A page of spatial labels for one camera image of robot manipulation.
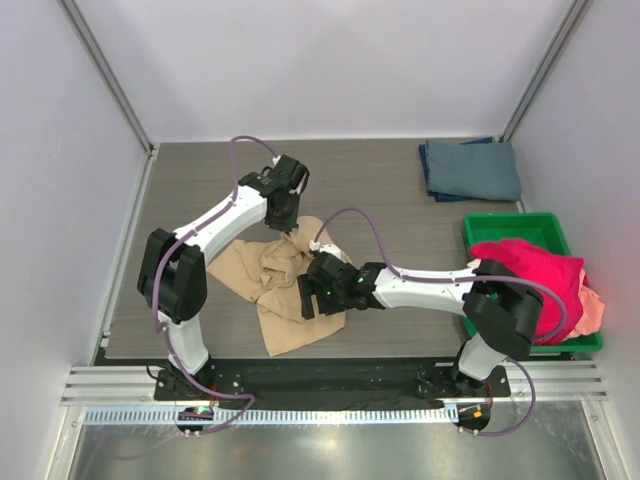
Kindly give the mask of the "beige t shirt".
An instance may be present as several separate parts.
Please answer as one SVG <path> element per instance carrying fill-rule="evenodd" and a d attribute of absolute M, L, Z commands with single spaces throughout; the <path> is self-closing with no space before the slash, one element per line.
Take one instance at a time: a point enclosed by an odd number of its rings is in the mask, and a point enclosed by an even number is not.
<path fill-rule="evenodd" d="M 241 298 L 256 305 L 263 341 L 277 356 L 322 340 L 346 325 L 346 314 L 314 313 L 303 318 L 297 278 L 306 272 L 312 256 L 309 244 L 333 240 L 321 231 L 322 221 L 301 216 L 298 227 L 272 242 L 234 240 L 207 267 L 207 272 Z"/>

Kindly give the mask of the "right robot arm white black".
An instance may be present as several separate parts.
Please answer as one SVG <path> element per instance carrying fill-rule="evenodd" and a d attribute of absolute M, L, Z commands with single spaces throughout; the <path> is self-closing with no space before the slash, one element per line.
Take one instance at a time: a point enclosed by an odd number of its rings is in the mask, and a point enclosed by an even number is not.
<path fill-rule="evenodd" d="M 449 272 L 403 270 L 383 262 L 356 267 L 338 255 L 316 253 L 297 278 L 301 315 L 348 310 L 421 308 L 463 316 L 476 330 L 449 373 L 424 378 L 436 393 L 480 396 L 505 360 L 528 359 L 544 298 L 531 282 L 501 263 Z"/>

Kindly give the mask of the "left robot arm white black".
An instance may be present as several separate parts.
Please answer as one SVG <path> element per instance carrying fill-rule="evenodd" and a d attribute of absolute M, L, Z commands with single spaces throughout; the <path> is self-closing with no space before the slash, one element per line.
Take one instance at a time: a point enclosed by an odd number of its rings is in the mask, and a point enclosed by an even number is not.
<path fill-rule="evenodd" d="M 179 372 L 177 387 L 188 398 L 198 400 L 213 393 L 211 356 L 199 318 L 208 295 L 207 267 L 254 224 L 285 233 L 295 229 L 309 176 L 300 161 L 276 156 L 262 171 L 240 178 L 224 200 L 197 219 L 149 235 L 137 290 L 151 308 L 170 364 Z"/>

